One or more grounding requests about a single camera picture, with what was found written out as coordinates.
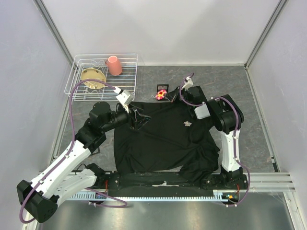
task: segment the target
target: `pink mug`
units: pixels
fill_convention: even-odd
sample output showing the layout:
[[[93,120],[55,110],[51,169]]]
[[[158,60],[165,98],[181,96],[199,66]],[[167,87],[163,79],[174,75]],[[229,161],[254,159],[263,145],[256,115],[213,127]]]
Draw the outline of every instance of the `pink mug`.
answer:
[[[106,66],[109,67],[109,71],[112,75],[119,75],[122,73],[122,68],[119,59],[116,56],[110,56],[106,62]]]

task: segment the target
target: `gray floor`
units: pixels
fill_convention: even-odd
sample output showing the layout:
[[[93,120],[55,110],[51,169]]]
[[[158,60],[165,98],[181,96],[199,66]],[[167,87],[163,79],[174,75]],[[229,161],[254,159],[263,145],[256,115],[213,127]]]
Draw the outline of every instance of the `gray floor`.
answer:
[[[251,89],[242,66],[155,66],[138,67],[135,101],[155,102],[151,95],[156,93],[156,85],[168,83],[170,90],[178,86],[182,79],[194,72],[194,85],[200,85],[207,98],[229,94],[242,110],[245,121],[242,124],[239,149],[240,159],[252,172],[273,172],[272,161],[253,100]],[[75,129],[83,126],[95,102],[74,102],[73,118]],[[114,109],[117,102],[110,102]],[[213,128],[211,134],[221,148],[219,133]],[[87,158],[84,163],[96,163],[104,170],[116,170],[113,154],[113,131],[106,134],[107,140],[101,146],[100,154]],[[70,143],[71,125],[68,121],[60,152]]]
[[[37,230],[293,230],[282,194],[248,194],[238,207],[212,202],[129,202],[127,208],[65,201]]]

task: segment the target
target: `black fabric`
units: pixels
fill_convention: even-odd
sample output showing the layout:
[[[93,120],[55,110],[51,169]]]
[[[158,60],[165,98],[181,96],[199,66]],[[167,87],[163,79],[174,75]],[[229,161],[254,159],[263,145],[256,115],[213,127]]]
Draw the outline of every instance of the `black fabric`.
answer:
[[[151,116],[140,130],[115,128],[114,155],[119,173],[169,170],[183,165],[179,174],[196,182],[218,169],[218,151],[209,129],[210,118],[192,119],[183,103],[139,103],[133,106]]]

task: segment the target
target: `white panel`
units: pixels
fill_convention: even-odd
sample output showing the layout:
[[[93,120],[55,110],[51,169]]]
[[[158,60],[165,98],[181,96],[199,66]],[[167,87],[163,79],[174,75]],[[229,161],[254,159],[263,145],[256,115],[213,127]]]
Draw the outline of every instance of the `white panel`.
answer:
[[[17,230],[16,186],[48,165],[69,65],[33,1],[0,5],[0,223]]]
[[[141,65],[244,63],[278,0],[44,0],[73,56]]]
[[[307,214],[307,1],[291,0],[250,72],[283,171]]]

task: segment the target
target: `dish rack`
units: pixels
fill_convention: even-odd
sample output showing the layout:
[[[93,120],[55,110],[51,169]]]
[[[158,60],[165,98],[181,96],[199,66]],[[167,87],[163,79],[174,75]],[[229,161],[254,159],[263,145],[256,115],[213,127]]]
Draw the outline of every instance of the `dish rack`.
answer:
[[[118,57],[123,72],[113,76],[105,61],[110,56]],[[94,68],[106,77],[106,82],[123,90],[128,90],[135,97],[135,86],[138,66],[137,54],[82,54],[76,55],[73,61],[71,72],[65,87],[65,93],[70,95],[73,87],[81,80],[81,73],[87,68]],[[75,101],[116,101],[117,94],[107,86],[101,89],[90,89],[81,84],[76,89],[73,99]]]

